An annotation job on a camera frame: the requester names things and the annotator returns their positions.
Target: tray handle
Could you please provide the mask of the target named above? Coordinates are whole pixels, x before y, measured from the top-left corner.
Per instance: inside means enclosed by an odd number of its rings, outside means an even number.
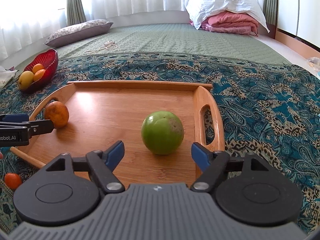
[[[195,136],[196,141],[205,146],[209,151],[224,151],[224,129],[220,115],[220,110],[216,101],[210,92],[202,86],[199,86],[194,92],[194,115],[195,115]],[[207,108],[211,110],[214,139],[212,143],[206,145],[205,127],[204,127],[204,112]],[[196,177],[201,175],[201,170],[196,165]]]
[[[59,101],[63,104],[65,104],[69,98],[75,93],[76,91],[76,85],[75,84],[70,84],[66,85],[52,94],[48,95],[37,107],[36,109],[32,112],[29,120],[34,121],[37,117],[37,115],[46,107],[46,105],[51,101]]]

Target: red bowl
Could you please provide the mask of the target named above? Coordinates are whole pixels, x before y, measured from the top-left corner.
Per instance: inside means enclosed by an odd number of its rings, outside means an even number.
[[[33,82],[27,89],[21,91],[23,93],[31,94],[48,84],[57,70],[58,61],[58,53],[55,49],[49,49],[48,51],[40,53],[38,56],[36,56],[36,58],[28,66],[26,66],[23,71],[32,72],[32,68],[38,63],[41,63],[46,71],[44,72],[42,78]]]

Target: orange fruit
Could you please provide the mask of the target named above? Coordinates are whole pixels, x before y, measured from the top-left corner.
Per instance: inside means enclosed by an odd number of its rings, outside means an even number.
[[[4,183],[10,188],[10,189],[17,189],[21,184],[21,178],[16,173],[7,173],[4,176]]]
[[[68,108],[59,101],[54,101],[45,107],[44,119],[50,119],[53,122],[54,128],[62,128],[67,125],[69,120]]]
[[[43,74],[45,73],[45,69],[40,69],[39,71],[37,71],[35,73],[35,75],[33,76],[33,82],[36,82],[37,80],[39,80],[40,78],[42,78]]]
[[[33,66],[32,72],[34,74],[36,74],[40,69],[44,69],[44,66],[42,64],[40,64],[40,63],[36,64],[36,65]]]

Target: white cable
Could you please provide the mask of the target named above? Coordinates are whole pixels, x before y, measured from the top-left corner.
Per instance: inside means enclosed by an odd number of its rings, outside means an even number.
[[[94,49],[94,50],[87,50],[83,54],[87,55],[87,54],[90,54],[90,53],[93,53],[93,52],[97,52],[97,51],[100,51],[100,50],[103,50],[103,49],[113,50],[113,49],[117,49],[118,48],[118,45],[116,45],[115,41],[106,41],[103,45],[104,45],[104,47],[101,47],[99,49]]]

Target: green curtain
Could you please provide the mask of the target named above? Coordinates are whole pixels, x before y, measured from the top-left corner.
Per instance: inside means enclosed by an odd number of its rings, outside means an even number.
[[[278,20],[278,0],[264,0],[263,13],[267,23],[276,25]]]
[[[67,26],[86,21],[81,0],[67,0]]]

